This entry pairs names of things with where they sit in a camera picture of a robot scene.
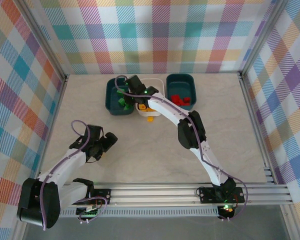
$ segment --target white table surface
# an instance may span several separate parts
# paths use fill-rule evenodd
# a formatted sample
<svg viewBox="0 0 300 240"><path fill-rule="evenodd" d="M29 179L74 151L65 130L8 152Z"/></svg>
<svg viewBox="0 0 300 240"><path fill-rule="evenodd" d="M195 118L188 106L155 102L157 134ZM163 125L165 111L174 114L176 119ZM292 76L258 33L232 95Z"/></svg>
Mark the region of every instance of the white table surface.
<svg viewBox="0 0 300 240"><path fill-rule="evenodd" d="M164 116L147 122L136 110L113 116L105 108L106 84L116 75L71 75L47 146L42 171L56 164L77 139L70 123L82 120L118 137L102 158L85 164L69 179L94 182L211 182L195 155L178 142L177 128ZM159 78L168 74L138 74ZM260 154L245 100L235 73L192 74L207 140L224 169L249 183L264 183ZM79 123L75 128L83 133Z"/></svg>

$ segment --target plaid wallpaper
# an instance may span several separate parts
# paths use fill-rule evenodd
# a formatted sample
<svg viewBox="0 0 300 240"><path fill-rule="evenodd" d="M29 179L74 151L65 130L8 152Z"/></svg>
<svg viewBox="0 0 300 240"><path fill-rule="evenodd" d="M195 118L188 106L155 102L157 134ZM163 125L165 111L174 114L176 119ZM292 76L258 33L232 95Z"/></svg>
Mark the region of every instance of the plaid wallpaper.
<svg viewBox="0 0 300 240"><path fill-rule="evenodd" d="M276 0L27 2L65 72L132 74L237 71Z"/></svg>
<svg viewBox="0 0 300 240"><path fill-rule="evenodd" d="M0 0L0 240L36 171L61 85L13 0Z"/></svg>
<svg viewBox="0 0 300 240"><path fill-rule="evenodd" d="M300 0L290 0L248 73L262 134L300 218Z"/></svg>

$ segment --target purple cable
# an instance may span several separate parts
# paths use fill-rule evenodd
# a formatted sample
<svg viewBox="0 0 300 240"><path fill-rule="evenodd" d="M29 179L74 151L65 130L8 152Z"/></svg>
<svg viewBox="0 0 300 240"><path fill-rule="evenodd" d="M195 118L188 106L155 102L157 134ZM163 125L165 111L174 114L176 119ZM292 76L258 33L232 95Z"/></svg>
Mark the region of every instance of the purple cable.
<svg viewBox="0 0 300 240"><path fill-rule="evenodd" d="M194 134L195 134L195 138L196 138L196 141L198 143L198 146L199 146L199 151L200 151L200 157L201 157L201 161L204 162L205 164L209 165L210 167L213 167L215 169L217 169L218 172L221 172L223 174L225 174L226 176L228 176L229 178L232 178L232 179L235 179L237 180L238 182L242 183L243 186L244 186L244 189L245 189L245 192L246 192L246 198L245 198L245 202L243 204L243 207L241 209L240 212L238 212L235 216L232 217L232 219L234 218L237 218L240 214L242 214L242 212L245 210L246 206L247 206L247 202L248 202L248 188L247 188L247 185L240 179L234 177L234 176L231 176L230 174L226 173L225 171L223 171L222 169L220 169L219 167L207 162L206 160L204 160L204 154L203 154L203 151L202 151L202 146L201 146L201 142L200 142L200 138L199 138L199 134L198 134L198 130L196 129L196 126L194 124L194 122L192 121L192 119L187 116L185 113L183 113L182 111L179 110L178 107L176 107L174 104L172 104L171 102L169 101L165 101L164 99L160 98L160 97L157 97L157 96L153 96L153 95L134 95L134 94L130 94L130 93L127 93L127 92L123 92L119 87L118 87L118 84L117 84L117 80L118 78L125 78L125 79L128 79L127 76L125 75L119 75L117 76L115 79L114 79L114 85L115 87L121 92L123 93L124 95L126 96L129 96L129 97L133 97L133 98L152 98L152 99L156 99L162 103L165 103L167 104L168 106L170 106L171 108L173 108L174 110L176 110L179 114L181 114L182 116L184 116L185 118L187 118L189 120L189 122L191 123L192 127L193 127L193 131L194 131Z"/></svg>
<svg viewBox="0 0 300 240"><path fill-rule="evenodd" d="M94 199L102 199L102 200L104 200L105 206L104 206L103 210L100 213L98 213L98 215L96 215L93 218L87 220L86 223L89 223L89 222L95 220L97 217L99 217L106 210L106 207L108 205L108 200L105 197L103 197L103 196L94 196L94 197L89 197L89 198L83 198L83 199L80 199L80 200L78 200L78 201L75 202L75 204L76 204L78 202L89 201L89 200L94 200ZM80 213L80 215L79 215L79 220L80 220L81 223L83 223L84 221L82 220L81 216L82 216L82 213Z"/></svg>
<svg viewBox="0 0 300 240"><path fill-rule="evenodd" d="M70 159L72 156L76 155L77 153L79 153L89 142L89 139L90 139L90 129L88 127L87 124L85 124L83 121L81 120L73 120L71 122L71 128L72 130L80 135L80 133L78 133L75 129L74 129L74 126L73 124L75 122L78 122L78 123L81 123L83 124L86 129L87 129L87 133L88 133L88 136L87 136L87 139L85 141L85 143L78 149L76 150L75 152L71 153L69 156L66 156L64 159L62 159L57 165L54 166L54 168L52 168L52 170L49 172L49 174L45 177L45 179L43 180L42 182L42 185L41 185L41 188L40 188L40 197L39 197L39 200L40 200L40 209L41 209L41 213L42 213L42 225L43 225L43 231L45 231L47 229L47 215L46 215L46 210L45 210L45 207L44 207L44 187L48 181L48 179L50 178L50 176L56 171L57 168L60 167L61 164L63 164L66 160Z"/></svg>

